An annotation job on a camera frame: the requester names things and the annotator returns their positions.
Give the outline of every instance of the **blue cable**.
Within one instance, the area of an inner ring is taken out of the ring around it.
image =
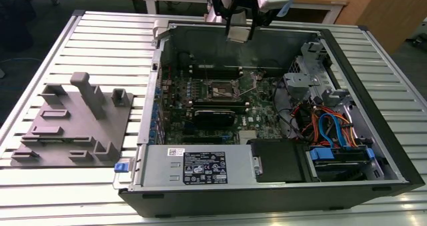
[[[342,134],[341,122],[339,122],[339,119],[335,117],[334,114],[326,113],[326,114],[323,114],[321,116],[321,118],[319,118],[319,131],[321,131],[321,134],[322,134],[323,138],[329,141],[329,143],[331,145],[331,148],[334,148],[334,142],[330,139],[330,137],[326,135],[326,133],[323,132],[323,119],[325,119],[326,116],[331,116],[331,118],[334,120],[335,128],[337,128],[338,141],[339,141],[341,146],[346,147],[347,143],[346,143],[346,139],[345,139],[343,134]]]
[[[278,13],[278,17],[285,17],[287,14],[289,14],[289,11],[290,11],[290,8],[291,8],[291,5],[294,3],[294,0],[290,0],[286,5],[283,6],[281,12]]]

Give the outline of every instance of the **green circuit board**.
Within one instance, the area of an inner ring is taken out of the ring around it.
[[[257,138],[281,139],[285,137],[273,105],[273,81],[270,77],[255,77],[255,72],[243,70],[235,80],[193,79],[185,73],[163,76],[167,145],[239,144],[239,132],[255,131]],[[233,126],[225,129],[194,129],[191,101],[210,100],[249,103],[245,113],[237,113]]]

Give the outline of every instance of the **blue latch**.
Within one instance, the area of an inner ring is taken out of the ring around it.
[[[317,147],[310,151],[311,159],[315,160],[333,160],[335,159],[333,149],[330,147]]]
[[[130,163],[129,162],[118,162],[114,165],[114,172],[117,172],[117,173],[130,172]]]
[[[368,148],[366,149],[366,152],[368,152],[368,156],[370,159],[374,159],[376,158],[376,153],[374,153],[374,150],[372,148]]]

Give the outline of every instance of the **gray post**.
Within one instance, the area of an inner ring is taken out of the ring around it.
[[[77,86],[79,88],[83,101],[89,108],[91,109],[91,112],[95,116],[95,118],[103,119],[106,117],[106,112],[102,107],[103,103],[98,99],[94,88],[90,84],[90,74],[87,72],[75,72],[71,76],[71,85]]]
[[[67,92],[61,84],[47,84],[41,96],[53,108],[63,105],[61,96],[67,95]]]

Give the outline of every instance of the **gray floor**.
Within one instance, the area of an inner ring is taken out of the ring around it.
[[[43,60],[75,9],[135,13],[135,6],[131,0],[61,0],[61,5],[58,6],[53,6],[50,0],[33,0],[31,3],[38,14],[37,19],[27,24],[34,37],[34,46],[19,53],[6,52],[0,49],[0,62],[6,59],[23,57]],[[167,4],[161,2],[159,6],[161,13],[170,15],[203,16],[207,11],[206,4],[199,3],[183,2],[174,5],[174,8],[169,8]],[[145,11],[145,4],[138,3],[137,9]],[[400,51],[393,55],[393,58],[422,95],[427,98],[427,74],[425,70],[425,65],[427,66],[427,52],[412,47],[410,43],[405,43]],[[0,69],[7,74],[0,79],[0,125],[21,98],[39,65],[33,60],[10,61],[0,64]]]

